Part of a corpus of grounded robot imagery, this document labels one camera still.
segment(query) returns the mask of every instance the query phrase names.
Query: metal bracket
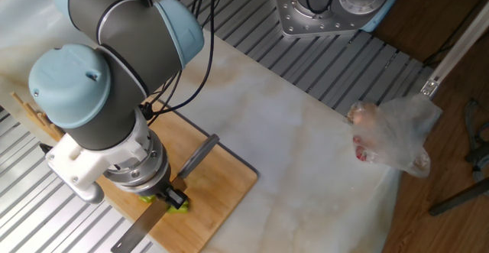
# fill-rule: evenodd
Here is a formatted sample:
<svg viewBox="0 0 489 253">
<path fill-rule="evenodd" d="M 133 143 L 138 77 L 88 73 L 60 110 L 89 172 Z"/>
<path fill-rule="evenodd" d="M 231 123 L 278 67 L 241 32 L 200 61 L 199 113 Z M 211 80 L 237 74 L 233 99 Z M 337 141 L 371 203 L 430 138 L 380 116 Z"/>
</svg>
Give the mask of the metal bracket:
<svg viewBox="0 0 489 253">
<path fill-rule="evenodd" d="M 428 98 L 432 98 L 435 95 L 436 90 L 439 87 L 439 83 L 434 79 L 429 79 L 426 81 L 425 85 L 421 89 L 421 93 Z"/>
</svg>

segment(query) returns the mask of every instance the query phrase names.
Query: metal mounting plate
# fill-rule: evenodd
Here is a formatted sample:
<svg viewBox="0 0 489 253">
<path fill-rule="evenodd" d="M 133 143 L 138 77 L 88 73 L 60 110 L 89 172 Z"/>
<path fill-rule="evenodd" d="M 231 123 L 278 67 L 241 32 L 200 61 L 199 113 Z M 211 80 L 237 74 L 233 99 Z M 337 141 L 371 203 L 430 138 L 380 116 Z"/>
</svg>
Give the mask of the metal mounting plate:
<svg viewBox="0 0 489 253">
<path fill-rule="evenodd" d="M 328 34 L 354 34 L 358 29 L 338 15 L 326 11 L 317 18 L 300 13 L 294 0 L 277 0 L 283 33 L 291 37 L 315 37 Z"/>
</svg>

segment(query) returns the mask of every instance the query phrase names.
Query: plastic bag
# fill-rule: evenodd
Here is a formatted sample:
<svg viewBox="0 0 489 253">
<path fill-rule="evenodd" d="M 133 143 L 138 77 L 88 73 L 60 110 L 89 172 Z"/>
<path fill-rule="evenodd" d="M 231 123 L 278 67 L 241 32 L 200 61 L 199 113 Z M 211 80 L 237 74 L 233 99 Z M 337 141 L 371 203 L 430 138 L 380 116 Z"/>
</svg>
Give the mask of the plastic bag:
<svg viewBox="0 0 489 253">
<path fill-rule="evenodd" d="M 393 99 L 376 106 L 356 102 L 347 119 L 360 161 L 386 164 L 415 177 L 429 175 L 430 159 L 423 148 L 442 110 L 422 95 Z"/>
</svg>

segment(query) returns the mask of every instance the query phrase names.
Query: wooden stick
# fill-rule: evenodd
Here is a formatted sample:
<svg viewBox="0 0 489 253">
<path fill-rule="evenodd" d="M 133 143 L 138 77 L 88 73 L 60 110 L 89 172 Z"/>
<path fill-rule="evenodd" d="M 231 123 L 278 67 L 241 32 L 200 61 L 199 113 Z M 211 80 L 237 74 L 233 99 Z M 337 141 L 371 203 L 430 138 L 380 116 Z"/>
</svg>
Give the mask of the wooden stick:
<svg viewBox="0 0 489 253">
<path fill-rule="evenodd" d="M 61 131 L 61 129 L 56 126 L 55 124 L 51 123 L 51 125 L 49 125 L 50 129 L 53 130 L 53 132 L 58 135 L 60 137 L 60 139 L 64 136 L 64 132 Z"/>
<path fill-rule="evenodd" d="M 46 126 L 50 126 L 51 122 L 49 122 L 49 120 L 47 120 L 47 117 L 46 117 L 46 114 L 44 113 L 41 113 L 41 112 L 38 112 L 37 113 L 37 117 L 46 125 Z"/>
<path fill-rule="evenodd" d="M 31 105 L 29 105 L 29 103 L 25 102 L 23 106 L 25 110 L 28 111 L 28 113 L 33 116 L 34 120 L 36 120 L 41 125 L 45 126 L 45 124 L 37 117 L 36 111 L 34 111 L 34 109 L 31 107 Z"/>
<path fill-rule="evenodd" d="M 17 93 L 15 92 L 10 92 L 10 95 L 17 101 L 17 103 L 21 104 L 21 106 L 24 106 L 24 102 L 20 97 L 18 97 Z"/>
</svg>

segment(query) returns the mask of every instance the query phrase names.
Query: metal grating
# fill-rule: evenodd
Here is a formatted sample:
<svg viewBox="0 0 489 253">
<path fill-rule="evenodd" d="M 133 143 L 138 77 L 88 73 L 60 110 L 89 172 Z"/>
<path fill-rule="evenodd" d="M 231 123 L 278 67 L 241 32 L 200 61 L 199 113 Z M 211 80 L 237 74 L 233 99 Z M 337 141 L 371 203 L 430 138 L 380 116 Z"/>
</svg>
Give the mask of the metal grating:
<svg viewBox="0 0 489 253">
<path fill-rule="evenodd" d="M 179 1 L 190 8 L 193 0 Z M 203 0 L 201 24 L 209 16 L 209 3 Z M 221 0 L 215 34 L 342 115 L 358 100 L 380 104 L 418 93 L 432 73 L 363 31 L 353 36 L 286 37 L 277 9 L 275 0 Z"/>
<path fill-rule="evenodd" d="M 39 141 L 0 112 L 2 252 L 110 252 L 131 223 L 108 203 L 79 199 L 47 166 Z M 134 252 L 162 252 L 145 238 Z"/>
</svg>

